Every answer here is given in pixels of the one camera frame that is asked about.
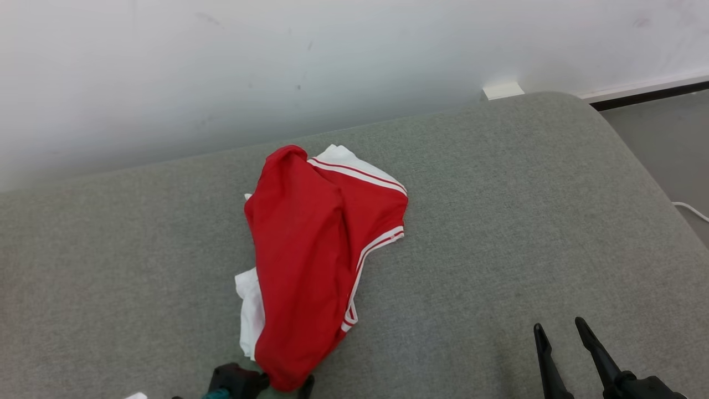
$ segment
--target gray sofa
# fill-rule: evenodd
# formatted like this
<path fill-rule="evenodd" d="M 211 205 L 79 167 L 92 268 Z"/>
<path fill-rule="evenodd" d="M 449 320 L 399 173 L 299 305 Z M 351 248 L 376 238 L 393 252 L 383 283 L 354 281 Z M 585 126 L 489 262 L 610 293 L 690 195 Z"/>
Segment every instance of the gray sofa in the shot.
<path fill-rule="evenodd" d="M 359 323 L 313 398 L 541 398 L 541 322 L 599 398 L 583 316 L 618 365 L 709 391 L 709 252 L 603 118 L 542 93 L 293 141 L 347 146 L 408 189 L 367 259 Z M 233 276 L 265 157 L 241 148 L 0 195 L 0 397 L 205 393 L 239 348 Z M 263 398 L 284 397 L 269 390 Z"/>

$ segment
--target red stripe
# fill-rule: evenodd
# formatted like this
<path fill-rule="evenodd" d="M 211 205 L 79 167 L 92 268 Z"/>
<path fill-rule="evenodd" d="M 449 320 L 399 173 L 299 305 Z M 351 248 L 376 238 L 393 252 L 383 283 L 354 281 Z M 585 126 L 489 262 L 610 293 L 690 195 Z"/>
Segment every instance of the red stripe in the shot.
<path fill-rule="evenodd" d="M 345 168 L 345 169 L 349 169 L 349 170 L 351 170 L 351 171 L 353 171 L 353 172 L 361 173 L 361 174 L 363 174 L 363 175 L 365 175 L 365 176 L 371 177 L 372 179 L 377 179 L 377 180 L 379 180 L 379 181 L 381 181 L 381 182 L 385 182 L 385 183 L 389 183 L 389 184 L 391 184 L 391 185 L 395 185 L 395 186 L 401 188 L 404 192 L 408 192 L 408 191 L 406 191 L 406 188 L 404 188 L 404 186 L 398 184 L 397 182 L 392 182 L 392 181 L 389 181 L 389 180 L 386 180 L 386 179 L 382 179 L 381 177 L 377 177 L 377 176 L 374 176 L 374 175 L 370 175 L 369 173 L 367 173 L 367 172 L 362 172 L 362 171 L 359 170 L 359 169 L 355 169 L 355 168 L 352 168 L 352 167 L 350 167 L 350 166 L 345 166 L 345 165 L 336 165 L 336 164 L 334 164 L 334 163 L 326 163 L 326 162 L 323 162 L 323 161 L 321 161 L 321 160 L 318 160 L 317 158 L 311 158 L 311 159 L 314 160 L 315 162 L 321 163 L 321 164 L 323 164 L 323 165 L 334 166 L 334 167 L 336 167 L 336 168 Z"/>

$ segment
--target baseboard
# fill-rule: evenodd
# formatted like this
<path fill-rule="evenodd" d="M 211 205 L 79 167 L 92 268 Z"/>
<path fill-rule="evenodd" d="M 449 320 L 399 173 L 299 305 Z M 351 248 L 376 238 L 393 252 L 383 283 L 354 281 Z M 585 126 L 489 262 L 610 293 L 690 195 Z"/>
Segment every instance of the baseboard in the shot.
<path fill-rule="evenodd" d="M 579 95 L 599 111 L 709 89 L 709 72 L 629 84 Z"/>

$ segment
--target gray floor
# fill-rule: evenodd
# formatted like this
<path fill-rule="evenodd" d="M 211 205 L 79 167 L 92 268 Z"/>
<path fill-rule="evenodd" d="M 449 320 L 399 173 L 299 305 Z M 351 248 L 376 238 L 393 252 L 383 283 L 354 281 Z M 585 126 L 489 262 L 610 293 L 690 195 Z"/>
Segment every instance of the gray floor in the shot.
<path fill-rule="evenodd" d="M 601 114 L 672 201 L 709 217 L 709 90 Z M 709 247 L 709 223 L 680 212 Z"/>

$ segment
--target white power cable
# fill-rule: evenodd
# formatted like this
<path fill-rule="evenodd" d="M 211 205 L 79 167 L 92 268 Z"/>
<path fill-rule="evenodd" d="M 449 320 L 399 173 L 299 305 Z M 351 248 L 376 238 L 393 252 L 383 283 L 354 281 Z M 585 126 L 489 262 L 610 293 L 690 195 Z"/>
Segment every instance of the white power cable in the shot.
<path fill-rule="evenodd" d="M 709 223 L 709 217 L 706 217 L 706 216 L 702 215 L 702 212 L 699 212 L 697 209 L 692 208 L 691 205 L 687 205 L 687 204 L 685 204 L 684 202 L 672 202 L 672 204 L 673 204 L 675 207 L 685 207 L 685 208 L 691 210 L 691 211 L 694 212 L 697 216 L 699 216 L 700 218 L 704 219 L 705 222 Z"/>

